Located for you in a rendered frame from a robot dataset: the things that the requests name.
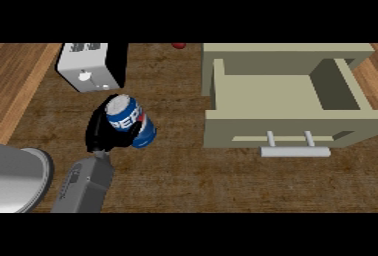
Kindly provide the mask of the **beige cabinet body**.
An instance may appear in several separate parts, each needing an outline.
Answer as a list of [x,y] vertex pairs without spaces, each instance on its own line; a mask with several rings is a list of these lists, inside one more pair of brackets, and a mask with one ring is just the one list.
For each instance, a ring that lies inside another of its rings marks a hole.
[[354,69],[372,53],[369,43],[202,43],[201,94],[209,95],[215,59],[230,75],[307,75],[323,59],[344,59]]

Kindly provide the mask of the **beige open drawer box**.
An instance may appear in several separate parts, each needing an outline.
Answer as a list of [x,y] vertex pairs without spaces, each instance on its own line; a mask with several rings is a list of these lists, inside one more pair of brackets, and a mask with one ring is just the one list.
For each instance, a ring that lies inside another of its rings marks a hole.
[[212,89],[217,110],[372,110],[344,59],[323,59],[305,75],[227,75],[224,61],[215,59]]

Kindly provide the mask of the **grey round object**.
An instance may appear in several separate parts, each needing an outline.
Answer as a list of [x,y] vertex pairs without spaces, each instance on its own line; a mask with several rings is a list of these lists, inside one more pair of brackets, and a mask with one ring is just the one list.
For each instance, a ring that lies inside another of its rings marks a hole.
[[0,144],[0,213],[32,211],[47,193],[53,172],[53,160],[43,150]]

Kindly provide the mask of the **white toaster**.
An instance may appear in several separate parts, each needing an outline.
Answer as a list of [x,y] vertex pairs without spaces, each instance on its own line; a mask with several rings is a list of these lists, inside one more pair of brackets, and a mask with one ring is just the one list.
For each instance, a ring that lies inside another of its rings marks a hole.
[[56,72],[78,92],[124,87],[127,43],[65,43],[56,61]]

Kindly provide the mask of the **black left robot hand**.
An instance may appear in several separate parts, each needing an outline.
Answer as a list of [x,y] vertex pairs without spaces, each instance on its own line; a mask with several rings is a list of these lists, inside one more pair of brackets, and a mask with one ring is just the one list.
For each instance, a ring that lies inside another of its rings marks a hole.
[[140,121],[131,125],[127,132],[116,131],[108,122],[105,107],[115,97],[116,94],[112,94],[106,98],[91,114],[85,129],[85,147],[88,152],[109,152],[113,147],[128,147],[142,129]]

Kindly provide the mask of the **blue soda can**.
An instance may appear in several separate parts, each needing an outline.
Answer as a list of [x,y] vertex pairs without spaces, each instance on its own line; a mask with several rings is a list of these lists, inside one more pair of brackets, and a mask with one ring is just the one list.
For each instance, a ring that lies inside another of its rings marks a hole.
[[155,139],[156,128],[136,99],[125,94],[115,96],[106,104],[105,113],[108,122],[118,132],[127,132],[134,122],[142,122],[133,147],[146,147]]

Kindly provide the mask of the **beige drawer front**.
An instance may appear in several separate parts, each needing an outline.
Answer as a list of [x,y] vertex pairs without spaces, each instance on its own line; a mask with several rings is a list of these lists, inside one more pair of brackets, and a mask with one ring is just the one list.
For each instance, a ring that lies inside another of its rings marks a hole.
[[205,111],[205,148],[267,146],[269,131],[277,146],[305,146],[308,131],[316,146],[344,148],[378,135],[378,110],[320,110],[302,114]]

